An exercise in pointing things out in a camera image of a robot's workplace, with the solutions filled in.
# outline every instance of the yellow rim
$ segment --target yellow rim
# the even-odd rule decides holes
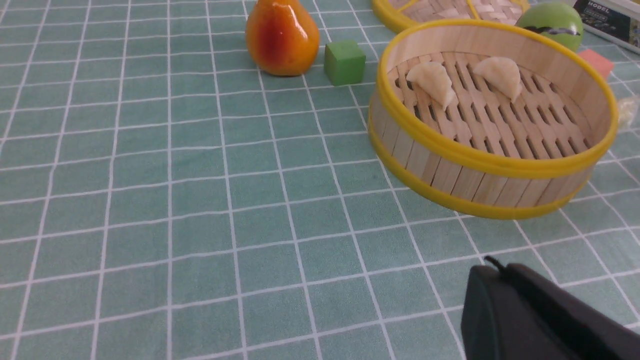
[[[417,3],[418,0],[410,0],[408,3],[402,5],[400,8],[395,9],[391,6],[389,0],[371,0],[371,7],[377,18],[382,22],[389,30],[394,33],[400,33],[410,27],[420,24],[419,22],[402,14],[409,6]],[[520,5],[522,12],[527,11],[531,6],[527,0],[511,0],[512,3]],[[475,6],[472,4],[472,0],[467,0],[467,4],[476,19],[480,19]]]
[[[585,181],[578,190],[569,194],[569,196],[551,202],[549,204],[534,206],[531,208],[502,208],[498,206],[490,206],[484,204],[478,204],[464,200],[459,197],[449,195],[441,192],[436,188],[431,187],[411,172],[407,171],[391,156],[382,145],[382,142],[378,139],[378,136],[374,132],[373,124],[371,121],[371,115],[368,120],[369,139],[371,139],[371,145],[378,154],[380,161],[391,171],[400,181],[402,181],[411,190],[420,194],[421,196],[441,205],[446,208],[459,211],[468,215],[483,218],[494,218],[499,220],[512,220],[512,219],[526,219],[540,217],[542,215],[551,213],[559,208],[562,208],[569,200],[571,200],[577,193],[580,192],[582,187],[587,183]]]
[[[537,42],[541,42],[553,48],[557,52],[569,57],[569,59],[580,65],[580,67],[594,78],[598,83],[598,86],[604,92],[609,108],[611,109],[611,126],[609,127],[609,131],[601,142],[589,150],[567,158],[552,160],[508,158],[473,149],[442,136],[440,133],[421,122],[414,114],[402,105],[401,101],[394,95],[387,73],[385,72],[391,50],[403,41],[404,38],[411,35],[413,32],[439,26],[482,26],[486,28],[510,31],[518,35],[522,35],[523,37],[531,38]],[[547,179],[574,174],[596,163],[598,159],[607,152],[607,149],[616,138],[616,132],[618,131],[618,105],[616,98],[605,79],[591,65],[589,65],[589,63],[576,55],[573,51],[551,39],[532,31],[518,28],[516,26],[501,24],[499,22],[473,19],[445,19],[426,22],[404,30],[391,40],[382,54],[382,58],[378,64],[376,80],[377,91],[382,105],[388,111],[389,115],[396,120],[398,125],[400,125],[412,138],[425,146],[425,148],[449,161],[464,167],[473,168],[474,170],[498,176],[521,177],[526,179]]]

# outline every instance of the orange pear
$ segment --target orange pear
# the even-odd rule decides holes
[[[304,74],[320,46],[318,27],[298,0],[258,0],[246,21],[245,37],[258,67],[276,76]]]

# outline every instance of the plastic bag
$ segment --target plastic bag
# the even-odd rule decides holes
[[[631,127],[640,107],[640,96],[630,96],[618,100],[618,131],[626,131]]]

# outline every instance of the green cube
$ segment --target green cube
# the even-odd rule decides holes
[[[324,73],[334,86],[360,83],[365,59],[354,40],[331,42],[324,47]]]

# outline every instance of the black object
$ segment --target black object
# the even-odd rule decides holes
[[[467,360],[640,360],[640,336],[522,264],[469,272]]]
[[[536,34],[548,33],[549,35],[567,34],[567,35],[580,36],[580,33],[578,31],[575,31],[574,29],[567,29],[567,28],[551,28],[550,26],[543,26],[539,28],[537,26],[525,26],[524,29],[533,31]]]

